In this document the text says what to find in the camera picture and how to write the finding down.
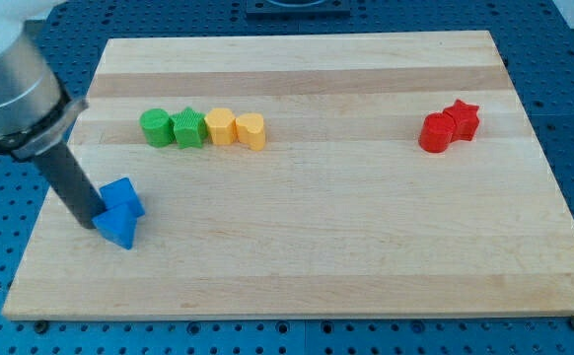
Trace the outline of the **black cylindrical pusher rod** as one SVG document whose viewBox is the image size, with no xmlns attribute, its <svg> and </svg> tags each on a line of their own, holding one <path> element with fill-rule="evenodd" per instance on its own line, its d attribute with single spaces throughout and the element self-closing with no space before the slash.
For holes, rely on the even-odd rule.
<svg viewBox="0 0 574 355">
<path fill-rule="evenodd" d="M 68 146 L 61 141 L 33 157 L 33 163 L 77 222 L 95 229 L 93 219 L 106 206 Z"/>
</svg>

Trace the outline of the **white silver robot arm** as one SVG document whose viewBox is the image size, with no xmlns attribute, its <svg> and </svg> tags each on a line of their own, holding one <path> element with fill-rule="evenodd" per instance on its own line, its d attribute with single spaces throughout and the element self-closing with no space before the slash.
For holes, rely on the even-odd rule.
<svg viewBox="0 0 574 355">
<path fill-rule="evenodd" d="M 106 209 L 63 140 L 88 104 L 72 98 L 25 32 L 27 19 L 59 0 L 0 0 L 0 155 L 32 162 L 79 224 Z"/>
</svg>

